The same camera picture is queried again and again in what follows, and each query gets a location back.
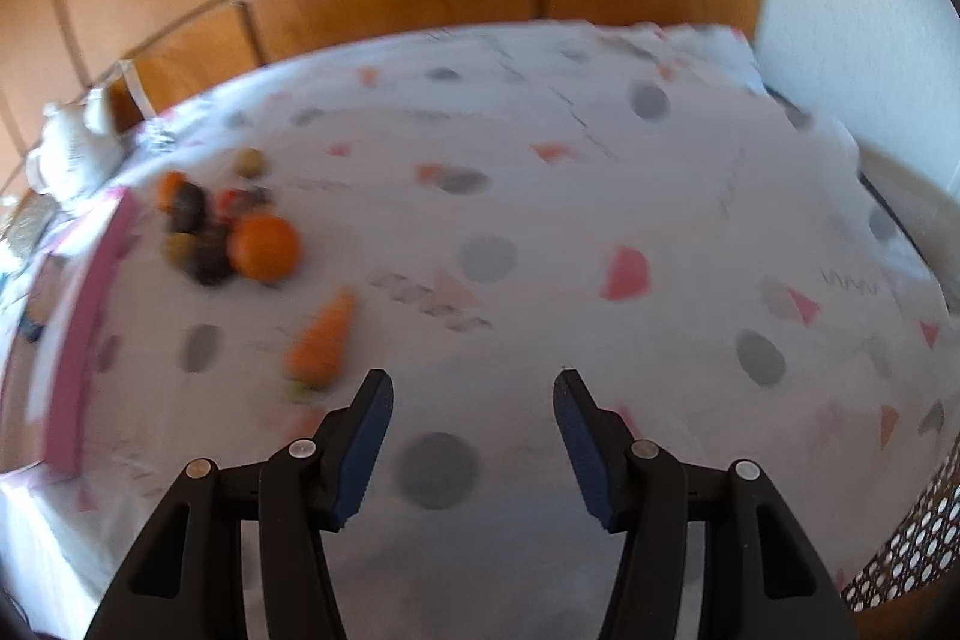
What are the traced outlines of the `orange carrot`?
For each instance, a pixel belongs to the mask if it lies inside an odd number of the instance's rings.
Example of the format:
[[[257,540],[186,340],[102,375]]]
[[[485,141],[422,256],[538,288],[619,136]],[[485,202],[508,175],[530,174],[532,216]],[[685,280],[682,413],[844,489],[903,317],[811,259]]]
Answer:
[[[285,360],[286,377],[311,388],[337,383],[347,365],[355,315],[355,289],[342,287],[291,346]]]

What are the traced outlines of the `dark purple cylinder piece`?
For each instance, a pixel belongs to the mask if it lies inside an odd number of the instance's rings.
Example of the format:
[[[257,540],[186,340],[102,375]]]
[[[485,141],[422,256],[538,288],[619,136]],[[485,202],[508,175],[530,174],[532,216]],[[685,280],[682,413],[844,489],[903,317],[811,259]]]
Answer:
[[[192,182],[176,188],[169,209],[169,230],[176,234],[197,234],[206,224],[206,191]]]

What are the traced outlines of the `large orange fruit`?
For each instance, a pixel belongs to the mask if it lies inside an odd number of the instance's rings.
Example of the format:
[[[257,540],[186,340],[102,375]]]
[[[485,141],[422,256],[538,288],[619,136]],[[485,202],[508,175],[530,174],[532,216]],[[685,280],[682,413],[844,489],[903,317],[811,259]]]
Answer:
[[[295,226],[277,214],[254,213],[233,224],[228,259],[241,276],[272,284],[295,273],[301,260],[301,239]]]

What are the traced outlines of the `dark brown cut block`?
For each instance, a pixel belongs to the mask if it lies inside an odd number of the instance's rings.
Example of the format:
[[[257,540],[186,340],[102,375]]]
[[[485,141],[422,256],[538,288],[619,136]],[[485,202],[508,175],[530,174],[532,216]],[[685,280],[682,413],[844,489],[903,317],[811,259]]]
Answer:
[[[235,198],[235,213],[247,214],[257,209],[268,209],[274,206],[272,191],[265,187],[240,188]]]

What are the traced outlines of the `yellow-green round fruit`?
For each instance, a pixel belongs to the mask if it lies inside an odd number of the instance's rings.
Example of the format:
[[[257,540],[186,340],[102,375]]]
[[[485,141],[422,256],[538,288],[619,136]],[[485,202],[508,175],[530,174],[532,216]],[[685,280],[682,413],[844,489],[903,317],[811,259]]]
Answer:
[[[172,268],[182,269],[182,271],[194,263],[195,250],[197,250],[197,237],[187,232],[171,232],[164,237],[161,245],[163,259]]]
[[[231,170],[238,177],[255,181],[268,170],[267,156],[257,148],[242,148],[236,152]]]

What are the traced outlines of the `white ceramic electric kettle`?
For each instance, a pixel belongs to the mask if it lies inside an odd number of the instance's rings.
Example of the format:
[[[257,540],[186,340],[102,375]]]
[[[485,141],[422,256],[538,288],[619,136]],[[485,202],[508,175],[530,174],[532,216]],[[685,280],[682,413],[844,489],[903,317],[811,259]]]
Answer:
[[[75,103],[43,107],[41,138],[25,161],[26,179],[60,205],[88,198],[109,181],[125,158],[103,86]]]

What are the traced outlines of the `small orange fruit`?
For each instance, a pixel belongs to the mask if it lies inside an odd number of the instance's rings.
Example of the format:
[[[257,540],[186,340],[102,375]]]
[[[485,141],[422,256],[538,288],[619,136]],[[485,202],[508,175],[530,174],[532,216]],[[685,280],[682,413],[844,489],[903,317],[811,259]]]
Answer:
[[[172,203],[178,195],[179,188],[187,182],[187,175],[182,170],[166,170],[161,174],[156,185],[156,208],[163,213],[171,213]]]

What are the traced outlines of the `patterned white tablecloth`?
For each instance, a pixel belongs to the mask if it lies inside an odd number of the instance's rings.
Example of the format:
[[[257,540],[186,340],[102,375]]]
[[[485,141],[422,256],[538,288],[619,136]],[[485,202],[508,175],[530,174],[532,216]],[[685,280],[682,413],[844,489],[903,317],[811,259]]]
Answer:
[[[82,468],[2,494],[2,591],[78,638],[185,463],[265,458],[374,367],[395,413],[327,542],[359,638],[589,638],[619,555],[551,414],[578,370],[683,461],[765,468],[846,585],[957,431],[958,325],[859,179],[843,125],[765,91],[722,28],[464,28],[251,74],[169,115],[117,174],[140,211],[96,331]],[[257,148],[268,170],[231,170]],[[206,224],[290,221],[295,273],[195,283],[163,259],[166,170]],[[223,188],[274,206],[218,220]],[[291,346],[355,289],[329,388]]]

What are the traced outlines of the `red tomato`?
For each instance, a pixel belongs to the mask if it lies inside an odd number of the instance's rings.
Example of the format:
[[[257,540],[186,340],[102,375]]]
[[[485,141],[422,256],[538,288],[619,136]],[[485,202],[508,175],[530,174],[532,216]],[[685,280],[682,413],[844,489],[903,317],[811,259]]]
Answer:
[[[213,197],[213,211],[218,220],[231,223],[238,214],[238,206],[244,191],[239,188],[223,188]]]

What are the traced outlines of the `pink-rimmed cardboard tray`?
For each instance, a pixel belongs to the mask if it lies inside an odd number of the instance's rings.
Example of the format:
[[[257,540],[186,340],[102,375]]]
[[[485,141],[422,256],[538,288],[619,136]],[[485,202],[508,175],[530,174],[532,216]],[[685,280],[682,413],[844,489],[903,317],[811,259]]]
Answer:
[[[107,190],[53,232],[7,305],[2,330],[2,477],[70,479],[80,471],[85,395],[96,331],[140,211],[127,187]]]

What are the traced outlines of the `dark brown lumpy fruit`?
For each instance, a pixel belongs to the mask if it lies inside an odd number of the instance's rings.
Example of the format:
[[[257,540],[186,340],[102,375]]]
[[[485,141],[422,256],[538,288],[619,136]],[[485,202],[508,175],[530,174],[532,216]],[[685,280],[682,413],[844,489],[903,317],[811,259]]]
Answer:
[[[229,227],[213,226],[197,236],[189,273],[202,286],[220,286],[236,275],[229,260]]]

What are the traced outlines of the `perforated black white basket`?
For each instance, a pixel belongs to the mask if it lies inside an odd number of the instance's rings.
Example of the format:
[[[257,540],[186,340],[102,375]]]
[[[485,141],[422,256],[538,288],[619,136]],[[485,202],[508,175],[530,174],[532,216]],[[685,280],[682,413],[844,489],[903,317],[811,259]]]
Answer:
[[[854,614],[927,587],[958,564],[958,497],[953,450],[893,536],[841,592]]]

